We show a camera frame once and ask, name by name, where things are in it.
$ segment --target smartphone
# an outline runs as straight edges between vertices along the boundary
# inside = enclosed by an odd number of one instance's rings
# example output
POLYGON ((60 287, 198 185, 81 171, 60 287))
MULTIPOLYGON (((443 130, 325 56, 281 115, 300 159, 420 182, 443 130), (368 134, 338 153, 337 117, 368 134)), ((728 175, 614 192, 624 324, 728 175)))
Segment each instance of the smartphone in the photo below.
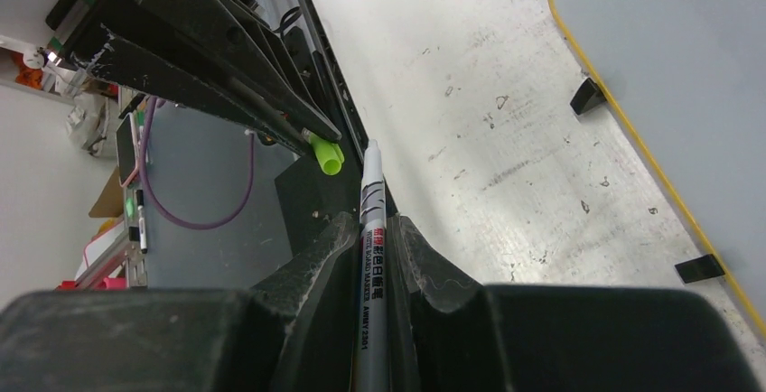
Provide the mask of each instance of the smartphone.
POLYGON ((117 128, 117 165, 120 186, 127 187, 138 175, 138 122, 133 112, 117 128))

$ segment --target yellow border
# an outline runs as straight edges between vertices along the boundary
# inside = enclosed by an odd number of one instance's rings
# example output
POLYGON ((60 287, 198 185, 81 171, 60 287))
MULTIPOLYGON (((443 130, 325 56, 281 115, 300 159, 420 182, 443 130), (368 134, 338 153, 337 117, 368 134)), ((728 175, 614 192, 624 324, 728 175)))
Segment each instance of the yellow border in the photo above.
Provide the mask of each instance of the yellow border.
POLYGON ((699 237, 700 241, 702 241, 702 244, 705 246, 705 249, 711 254, 713 254, 718 259, 718 262, 721 263, 721 267, 724 269, 724 272, 726 273, 725 277, 726 277, 726 280, 729 282, 729 285, 732 287, 732 289, 734 290, 734 293, 740 299, 740 302, 743 304, 745 311, 747 311, 747 313, 750 314, 752 320, 755 322, 755 325, 760 330, 761 335, 763 337, 766 337, 766 324, 764 324, 763 320, 761 319, 761 316, 758 314, 758 311, 755 310, 755 307, 752 305, 750 300, 748 300, 747 296, 744 293, 744 290, 740 287, 739 283, 734 278, 734 275, 732 275, 732 272, 728 269, 728 267, 726 267, 726 264, 724 264, 724 261, 721 260, 721 256, 718 255, 718 252, 715 251, 713 244, 710 243, 710 240, 707 238, 705 233, 702 231, 699 225, 697 225, 696 220, 692 216, 691 211, 689 211, 689 208, 681 200, 681 197, 678 195, 678 192, 676 191, 676 189, 673 188, 673 185, 670 183, 670 180, 668 179, 668 177, 666 177, 665 174, 662 172, 662 169, 660 169, 659 164, 651 155, 647 146, 641 140, 639 133, 636 131, 636 129, 631 124, 631 122, 628 120, 628 117, 625 116, 625 112, 622 111, 622 108, 617 103, 617 100, 614 98, 614 95, 612 94, 611 91, 609 91, 608 88, 606 88, 606 85, 604 84, 601 78, 601 75, 599 75, 598 71, 596 71, 596 69, 593 67, 593 64, 585 56, 583 49, 581 49, 580 45, 577 44, 577 40, 575 40, 575 38, 572 36, 572 33, 570 33, 569 29, 567 29, 566 25, 564 25, 564 22, 561 20, 561 17, 558 15, 558 11, 556 10, 556 3, 554 2, 554 0, 548 0, 548 7, 551 10, 551 14, 553 15, 553 18, 556 21, 556 24, 558 24, 559 29, 561 29, 561 32, 564 33, 564 35, 566 36, 566 39, 569 41, 572 48, 577 53, 577 56, 580 57, 580 59, 585 64, 585 67, 591 72, 591 75, 593 76, 593 80, 596 81, 598 86, 603 91, 604 96, 606 96, 606 99, 612 105, 612 109, 617 114, 617 118, 620 119, 620 122, 622 122, 624 127, 628 130, 628 133, 630 133, 630 135, 632 136, 634 143, 638 146, 638 148, 644 154, 644 156, 646 157, 646 160, 649 162, 649 164, 654 169, 659 179, 665 185, 665 188, 670 194, 670 197, 678 205, 681 212, 687 218, 689 224, 692 226, 692 229, 694 230, 696 235, 699 237))

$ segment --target brown cardboard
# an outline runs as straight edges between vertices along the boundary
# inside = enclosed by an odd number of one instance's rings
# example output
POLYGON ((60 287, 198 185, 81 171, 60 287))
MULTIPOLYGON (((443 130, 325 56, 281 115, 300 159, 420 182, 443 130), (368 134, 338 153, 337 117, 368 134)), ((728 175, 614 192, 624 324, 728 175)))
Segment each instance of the brown cardboard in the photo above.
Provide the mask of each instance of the brown cardboard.
POLYGON ((118 218, 123 213, 122 187, 119 185, 119 169, 115 168, 88 215, 91 218, 118 218))

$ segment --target white table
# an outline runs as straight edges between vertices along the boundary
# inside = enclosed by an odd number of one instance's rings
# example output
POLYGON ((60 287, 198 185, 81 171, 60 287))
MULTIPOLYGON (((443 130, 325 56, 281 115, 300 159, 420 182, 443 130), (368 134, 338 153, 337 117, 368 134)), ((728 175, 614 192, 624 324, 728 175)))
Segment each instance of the white table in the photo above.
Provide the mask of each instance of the white table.
MULTIPOLYGON (((680 287, 700 255, 584 74, 547 0, 313 0, 399 209, 481 282, 680 287)), ((719 281, 689 287, 764 374, 719 281)))

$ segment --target green object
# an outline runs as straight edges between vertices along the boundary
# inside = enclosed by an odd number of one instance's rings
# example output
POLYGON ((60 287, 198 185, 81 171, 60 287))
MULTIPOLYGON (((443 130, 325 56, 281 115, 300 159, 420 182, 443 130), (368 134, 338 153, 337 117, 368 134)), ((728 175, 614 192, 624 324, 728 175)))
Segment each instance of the green object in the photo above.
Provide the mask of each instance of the green object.
POLYGON ((133 203, 133 198, 128 198, 125 200, 125 214, 129 219, 132 219, 133 213, 135 213, 135 204, 133 203))
POLYGON ((323 173, 336 175, 341 171, 346 158, 338 144, 327 142, 313 133, 309 134, 309 144, 323 173))

